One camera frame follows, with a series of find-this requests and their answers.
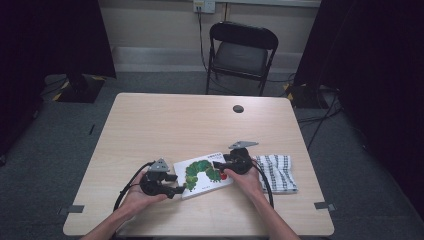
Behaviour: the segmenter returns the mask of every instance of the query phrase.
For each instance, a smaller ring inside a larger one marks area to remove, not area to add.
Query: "black and white towel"
[[[271,191],[274,194],[296,193],[297,186],[291,173],[290,156],[264,155],[255,156],[258,167],[268,179]],[[259,174],[262,189],[267,192],[262,176]]]

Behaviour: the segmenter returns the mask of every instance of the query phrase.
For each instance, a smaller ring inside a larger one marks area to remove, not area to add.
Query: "caterpillar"
[[[227,175],[221,173],[219,170],[215,170],[212,164],[208,160],[200,160],[193,162],[188,167],[186,167],[186,182],[184,186],[190,190],[190,192],[196,186],[199,178],[197,174],[199,172],[205,172],[206,176],[211,180],[211,182],[221,182],[221,180],[227,179]]]

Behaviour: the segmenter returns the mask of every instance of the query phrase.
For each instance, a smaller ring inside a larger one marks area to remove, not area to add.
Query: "book cover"
[[[213,153],[174,164],[178,185],[185,186],[182,199],[210,192],[233,183],[233,179],[213,167],[213,162],[225,163],[222,153]]]

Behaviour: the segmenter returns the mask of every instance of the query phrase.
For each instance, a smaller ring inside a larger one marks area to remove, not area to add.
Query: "electrical outlet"
[[[203,8],[205,7],[205,1],[194,0],[193,1],[193,12],[203,12]]]
[[[215,1],[193,1],[193,12],[215,13]]]

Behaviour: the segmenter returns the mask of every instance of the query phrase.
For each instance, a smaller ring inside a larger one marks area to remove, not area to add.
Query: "person's left hand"
[[[146,172],[142,171],[137,175],[137,177],[131,183],[130,189],[128,189],[127,196],[119,207],[126,208],[129,212],[132,213],[132,216],[138,214],[150,204],[161,202],[167,199],[165,194],[149,196],[141,190],[139,183],[144,174],[146,174]]]

